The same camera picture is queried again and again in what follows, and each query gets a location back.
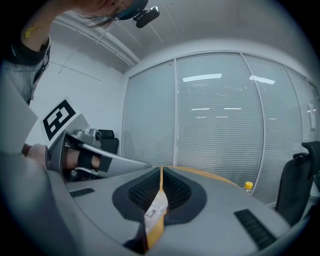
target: black chair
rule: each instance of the black chair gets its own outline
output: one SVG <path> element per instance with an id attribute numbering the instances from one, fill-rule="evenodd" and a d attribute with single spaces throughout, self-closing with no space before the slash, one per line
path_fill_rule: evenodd
<path id="1" fill-rule="evenodd" d="M 119 140 L 115 138 L 113 130 L 99 130 L 101 132 L 101 149 L 112 154 L 117 154 Z"/>
<path id="2" fill-rule="evenodd" d="M 275 207 L 292 226 L 303 216 L 314 176 L 320 170 L 320 142 L 304 142 L 302 146 L 309 154 L 295 154 L 284 166 Z"/>

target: tattoo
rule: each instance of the tattoo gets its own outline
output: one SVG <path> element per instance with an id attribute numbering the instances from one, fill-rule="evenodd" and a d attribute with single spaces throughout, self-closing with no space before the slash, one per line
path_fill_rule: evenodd
<path id="1" fill-rule="evenodd" d="M 38 22 L 33 23 L 32 27 L 28 28 L 24 33 L 24 38 L 31 37 L 32 32 L 38 27 Z"/>

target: ceiling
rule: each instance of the ceiling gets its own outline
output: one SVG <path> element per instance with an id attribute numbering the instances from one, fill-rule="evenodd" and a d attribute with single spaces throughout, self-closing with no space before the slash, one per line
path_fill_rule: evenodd
<path id="1" fill-rule="evenodd" d="M 201 38 L 237 38 L 257 41 L 299 58 L 299 48 L 308 44 L 299 26 L 277 2 L 269 0 L 149 0 L 147 8 L 158 6 L 160 17 L 146 27 L 118 20 L 109 28 L 94 32 L 68 12 L 57 18 L 60 25 L 91 30 L 94 40 L 104 40 L 120 54 L 128 69 L 153 51 Z"/>

